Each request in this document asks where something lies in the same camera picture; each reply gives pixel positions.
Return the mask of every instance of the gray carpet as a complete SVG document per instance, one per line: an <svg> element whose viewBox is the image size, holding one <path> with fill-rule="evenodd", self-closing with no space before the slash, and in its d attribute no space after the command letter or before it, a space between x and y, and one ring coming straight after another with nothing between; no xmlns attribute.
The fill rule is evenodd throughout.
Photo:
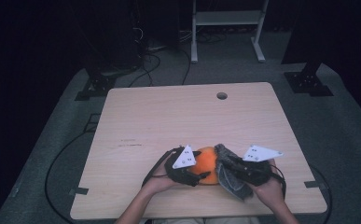
<svg viewBox="0 0 361 224"><path fill-rule="evenodd" d="M228 35L215 44L199 44L199 62L189 68L186 85L270 82L307 161L326 178L332 191L332 214L328 223L361 223L361 109L345 89L338 74L322 65L317 75L334 96L311 97L295 94L284 72L300 71L304 64L281 65L290 33L263 33L260 45L267 59L258 63L250 43L251 34ZM189 55L190 45L181 49ZM154 53L160 66L150 73L153 86L181 85L188 67L186 54L166 49ZM145 67L154 67L157 58L146 56ZM120 77L115 88L126 88L143 74L140 69ZM26 162L14 189L0 211L0 223L66 223L49 206L45 198L46 174L58 153L48 179L52 204L63 216L69 217L74 200L72 189L78 185L87 159L93 133L80 135L93 113L101 113L104 97L75 101L88 79L79 71L53 111L35 148ZM148 76L139 78L133 87L151 85ZM316 179L322 180L313 171ZM326 199L326 189L322 189ZM323 223L326 213L297 215L302 223ZM272 216L260 217L261 223L276 223ZM75 223L113 223L113 220L75 221Z"/></svg>

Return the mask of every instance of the white tag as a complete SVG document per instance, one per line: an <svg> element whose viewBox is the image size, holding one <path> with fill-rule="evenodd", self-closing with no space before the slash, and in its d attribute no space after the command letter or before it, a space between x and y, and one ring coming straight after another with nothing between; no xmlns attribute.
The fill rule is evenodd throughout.
<svg viewBox="0 0 361 224"><path fill-rule="evenodd" d="M177 158L177 160L174 162L174 165L172 167L174 169L179 169L183 167L193 166L196 163L197 162L195 161L191 146L187 145L181 152L179 158Z"/></svg>
<svg viewBox="0 0 361 224"><path fill-rule="evenodd" d="M283 152L269 149L266 147L250 146L243 156L244 161L267 161L276 157L283 156Z"/></svg>

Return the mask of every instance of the person's left hand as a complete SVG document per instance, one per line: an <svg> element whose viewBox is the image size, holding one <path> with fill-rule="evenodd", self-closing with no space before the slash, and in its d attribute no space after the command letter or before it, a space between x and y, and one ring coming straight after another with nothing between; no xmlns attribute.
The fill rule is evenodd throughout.
<svg viewBox="0 0 361 224"><path fill-rule="evenodd" d="M179 183L172 181L172 179L166 174L164 164L168 159L169 157L162 161L160 166L156 169L142 189L147 190L149 193L156 194L170 189L173 186L180 185Z"/></svg>

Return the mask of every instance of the black glove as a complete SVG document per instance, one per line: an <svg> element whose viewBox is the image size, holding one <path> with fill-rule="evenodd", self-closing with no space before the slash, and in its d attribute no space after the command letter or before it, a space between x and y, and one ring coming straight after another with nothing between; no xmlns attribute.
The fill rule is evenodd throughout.
<svg viewBox="0 0 361 224"><path fill-rule="evenodd" d="M167 151L154 165L154 167L150 170L150 172L145 177L142 186L153 176L156 169L160 166L160 164L168 157L170 158L165 162L165 170L166 174L169 178L171 178L174 182L180 184L190 185L195 187L198 185L201 179L206 178L210 174L210 172L205 172L200 175L195 175L187 170L188 167L183 167L179 169L174 169L173 165L176 162L177 158L179 158L180 154L184 150L184 147L174 148L172 150ZM201 153L199 151L193 151L194 157L199 156Z"/></svg>
<svg viewBox="0 0 361 224"><path fill-rule="evenodd" d="M254 186L266 183L272 176L271 166L268 161L243 161L239 157L229 157L232 163L225 162L224 165L233 171L235 176Z"/></svg>
<svg viewBox="0 0 361 224"><path fill-rule="evenodd" d="M165 170L168 174L169 178L171 178L174 182L180 184L190 185L195 187L198 185L201 179L206 178L211 172L201 173L199 175L195 175L188 170L188 167L174 169L173 165L176 160L179 158L180 154L183 151L183 147L174 148L172 152L174 152L171 157L165 163ZM201 153L199 151L193 151L194 157L199 156Z"/></svg>

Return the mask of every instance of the orange fruit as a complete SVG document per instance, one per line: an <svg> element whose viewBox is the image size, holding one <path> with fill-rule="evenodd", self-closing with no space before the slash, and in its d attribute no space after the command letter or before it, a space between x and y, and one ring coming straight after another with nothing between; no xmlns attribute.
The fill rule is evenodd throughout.
<svg viewBox="0 0 361 224"><path fill-rule="evenodd" d="M195 157L197 164L191 166L188 170L196 175L210 171L211 173L206 178L200 180L200 184L218 184L217 174L215 173L215 160L217 159L215 148L203 147L198 149L198 151L200 151L201 154Z"/></svg>

